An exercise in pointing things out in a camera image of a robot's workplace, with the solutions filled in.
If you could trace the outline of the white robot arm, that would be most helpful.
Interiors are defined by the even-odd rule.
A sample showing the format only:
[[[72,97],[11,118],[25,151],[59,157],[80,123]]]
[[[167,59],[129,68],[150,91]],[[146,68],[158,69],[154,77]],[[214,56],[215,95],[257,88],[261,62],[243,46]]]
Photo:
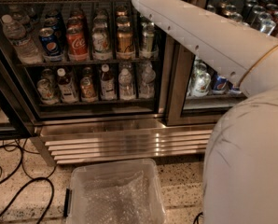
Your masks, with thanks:
[[[132,4],[246,97],[208,141],[203,224],[278,224],[278,38],[181,0]]]

